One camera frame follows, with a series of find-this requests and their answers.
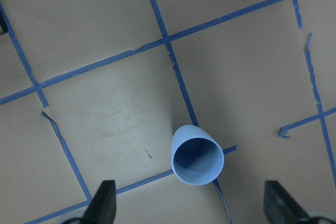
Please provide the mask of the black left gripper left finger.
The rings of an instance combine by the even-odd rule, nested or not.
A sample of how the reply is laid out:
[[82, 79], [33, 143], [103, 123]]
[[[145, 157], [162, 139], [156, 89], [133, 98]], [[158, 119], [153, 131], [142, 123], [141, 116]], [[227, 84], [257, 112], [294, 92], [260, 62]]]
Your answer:
[[86, 209], [82, 223], [112, 224], [116, 216], [115, 180], [104, 180]]

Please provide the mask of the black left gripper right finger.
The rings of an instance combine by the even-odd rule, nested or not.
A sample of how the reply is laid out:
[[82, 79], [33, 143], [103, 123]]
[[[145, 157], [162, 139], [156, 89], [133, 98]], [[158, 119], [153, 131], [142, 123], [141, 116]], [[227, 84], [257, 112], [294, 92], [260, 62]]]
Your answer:
[[264, 184], [264, 214], [268, 223], [309, 223], [310, 217], [276, 180]]

